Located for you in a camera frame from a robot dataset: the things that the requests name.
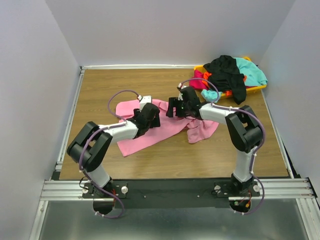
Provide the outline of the pink t shirt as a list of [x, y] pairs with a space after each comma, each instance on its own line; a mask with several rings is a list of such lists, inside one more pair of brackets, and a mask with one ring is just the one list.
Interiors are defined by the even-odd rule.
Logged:
[[217, 130], [219, 123], [195, 118], [169, 118], [166, 116], [169, 104], [166, 101], [153, 99], [152, 103], [159, 110], [160, 126], [148, 130], [143, 136], [117, 143], [124, 157], [171, 138], [183, 130], [187, 130], [187, 140], [190, 144], [210, 138]]

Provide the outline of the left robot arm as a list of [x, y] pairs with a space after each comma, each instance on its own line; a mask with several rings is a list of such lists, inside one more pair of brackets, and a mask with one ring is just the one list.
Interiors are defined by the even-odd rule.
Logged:
[[122, 122], [99, 126], [87, 122], [67, 147], [66, 153], [79, 170], [91, 181], [93, 191], [101, 198], [113, 196], [112, 178], [102, 166], [102, 162], [111, 144], [123, 140], [133, 140], [143, 136], [149, 129], [160, 127], [160, 110], [146, 103], [136, 108], [134, 115]]

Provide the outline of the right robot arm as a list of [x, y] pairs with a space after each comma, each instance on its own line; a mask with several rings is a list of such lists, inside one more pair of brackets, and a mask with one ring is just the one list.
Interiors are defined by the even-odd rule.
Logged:
[[192, 117], [202, 121], [213, 121], [227, 126], [229, 136], [236, 149], [236, 165], [227, 191], [241, 196], [253, 186], [253, 166], [257, 151], [264, 144], [266, 131], [252, 108], [225, 107], [213, 102], [201, 102], [192, 87], [178, 88], [179, 96], [168, 99], [166, 116]]

